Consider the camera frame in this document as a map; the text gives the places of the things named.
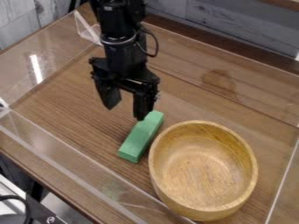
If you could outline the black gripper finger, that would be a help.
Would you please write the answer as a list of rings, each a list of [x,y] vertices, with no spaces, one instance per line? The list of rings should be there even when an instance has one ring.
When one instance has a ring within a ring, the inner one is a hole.
[[[138,121],[143,121],[149,113],[154,110],[158,96],[158,89],[139,89],[134,93],[134,116]]]
[[[113,80],[102,80],[98,76],[94,80],[102,103],[111,110],[122,101],[121,89]]]

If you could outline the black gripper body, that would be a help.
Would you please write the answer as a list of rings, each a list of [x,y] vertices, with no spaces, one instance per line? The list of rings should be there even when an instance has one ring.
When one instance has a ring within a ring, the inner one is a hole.
[[[147,51],[146,34],[134,33],[119,38],[102,34],[101,43],[106,57],[89,60],[93,78],[98,76],[102,80],[114,81],[121,90],[131,93],[139,89],[158,89],[161,78],[147,68],[147,58],[155,57],[158,52],[151,54]]]

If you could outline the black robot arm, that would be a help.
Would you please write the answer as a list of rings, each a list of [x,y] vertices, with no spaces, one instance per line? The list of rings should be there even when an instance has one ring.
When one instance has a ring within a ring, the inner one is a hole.
[[[122,91],[134,95],[134,117],[142,121],[154,110],[161,78],[147,68],[146,37],[154,33],[142,25],[145,0],[89,0],[101,25],[99,41],[106,56],[93,57],[91,76],[103,105],[113,109],[122,101]]]

